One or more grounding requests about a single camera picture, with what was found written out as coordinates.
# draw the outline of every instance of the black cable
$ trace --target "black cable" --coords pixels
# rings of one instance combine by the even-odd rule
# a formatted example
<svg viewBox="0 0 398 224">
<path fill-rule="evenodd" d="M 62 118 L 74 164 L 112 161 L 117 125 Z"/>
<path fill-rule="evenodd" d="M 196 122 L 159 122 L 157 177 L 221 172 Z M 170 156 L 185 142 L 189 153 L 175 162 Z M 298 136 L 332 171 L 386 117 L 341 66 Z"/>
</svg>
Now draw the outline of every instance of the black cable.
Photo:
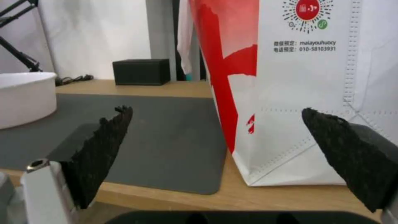
<svg viewBox="0 0 398 224">
<path fill-rule="evenodd" d="M 66 84 L 69 84 L 69 83 L 73 83 L 73 82 L 88 81 L 88 80 L 92 80 L 92 79 L 94 79 L 94 76 L 89 75 L 89 74 L 86 74 L 85 76 L 80 75 L 80 76 L 78 76 L 78 77 L 76 77 L 74 79 L 72 79 L 70 77 L 65 77 L 65 78 L 62 78 L 62 79 L 57 78 L 55 80 L 55 86 L 63 86 L 63 85 L 66 85 Z"/>
</svg>

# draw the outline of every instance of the black box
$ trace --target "black box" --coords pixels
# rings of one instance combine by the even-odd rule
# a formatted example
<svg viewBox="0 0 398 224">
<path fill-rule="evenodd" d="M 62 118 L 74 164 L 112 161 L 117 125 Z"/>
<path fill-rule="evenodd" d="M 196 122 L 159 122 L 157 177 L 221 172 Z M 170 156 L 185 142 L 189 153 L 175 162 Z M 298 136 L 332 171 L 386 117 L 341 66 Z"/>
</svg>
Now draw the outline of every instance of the black box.
<svg viewBox="0 0 398 224">
<path fill-rule="evenodd" d="M 128 59 L 114 61 L 116 85 L 163 85 L 170 81 L 168 59 Z"/>
</svg>

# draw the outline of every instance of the wooden table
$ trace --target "wooden table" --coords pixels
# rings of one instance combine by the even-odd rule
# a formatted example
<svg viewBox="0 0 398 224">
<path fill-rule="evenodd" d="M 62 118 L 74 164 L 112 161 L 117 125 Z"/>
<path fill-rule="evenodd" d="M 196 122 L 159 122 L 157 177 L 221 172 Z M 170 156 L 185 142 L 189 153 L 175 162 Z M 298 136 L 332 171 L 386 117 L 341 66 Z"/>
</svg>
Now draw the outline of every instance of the wooden table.
<svg viewBox="0 0 398 224">
<path fill-rule="evenodd" d="M 141 96 L 211 97 L 206 82 L 175 82 L 164 86 L 115 86 L 111 80 L 94 80 L 57 87 L 57 93 Z M 0 170 L 19 184 L 21 171 Z M 248 187 L 231 155 L 224 165 L 219 192 L 196 195 L 104 182 L 97 201 L 139 210 L 339 210 L 380 221 L 343 186 Z"/>
</svg>

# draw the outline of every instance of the red graphic print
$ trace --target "red graphic print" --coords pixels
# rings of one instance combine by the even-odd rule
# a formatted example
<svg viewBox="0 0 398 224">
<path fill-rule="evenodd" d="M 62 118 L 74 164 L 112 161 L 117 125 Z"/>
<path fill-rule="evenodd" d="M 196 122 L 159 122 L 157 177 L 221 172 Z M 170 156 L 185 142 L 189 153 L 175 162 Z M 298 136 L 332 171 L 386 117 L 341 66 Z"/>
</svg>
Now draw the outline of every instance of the red graphic print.
<svg viewBox="0 0 398 224">
<path fill-rule="evenodd" d="M 222 11 L 223 7 L 231 7 L 233 4 L 254 4 L 253 12 L 247 15 L 246 22 L 255 24 L 242 24 L 236 21 L 236 32 L 244 26 L 254 27 L 250 35 L 257 37 L 258 32 L 258 0 L 190 0 L 192 16 L 195 24 L 201 49 L 210 72 L 210 82 L 215 92 L 221 126 L 224 131 L 227 146 L 232 153 L 235 149 L 236 126 L 238 112 L 232 96 L 228 76 L 232 74 L 245 74 L 256 76 L 257 69 L 257 39 L 255 44 L 233 52 L 223 57 L 222 38 L 220 34 L 219 16 L 212 11 Z M 234 19 L 239 13 L 239 8 L 229 8 L 231 15 L 223 15 L 223 19 Z M 225 38 L 234 38 L 229 33 Z"/>
</svg>

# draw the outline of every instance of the white cloth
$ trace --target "white cloth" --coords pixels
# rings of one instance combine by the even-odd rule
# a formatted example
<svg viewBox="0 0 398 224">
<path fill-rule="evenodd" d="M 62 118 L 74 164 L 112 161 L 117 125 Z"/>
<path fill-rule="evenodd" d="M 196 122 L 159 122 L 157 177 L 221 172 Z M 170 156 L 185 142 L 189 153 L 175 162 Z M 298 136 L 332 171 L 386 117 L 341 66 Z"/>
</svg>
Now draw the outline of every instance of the white cloth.
<svg viewBox="0 0 398 224">
<path fill-rule="evenodd" d="M 177 31 L 177 51 L 181 56 L 181 67 L 184 74 L 192 73 L 192 65 L 189 59 L 191 40 L 193 33 L 193 21 L 188 0 L 180 0 Z"/>
</svg>

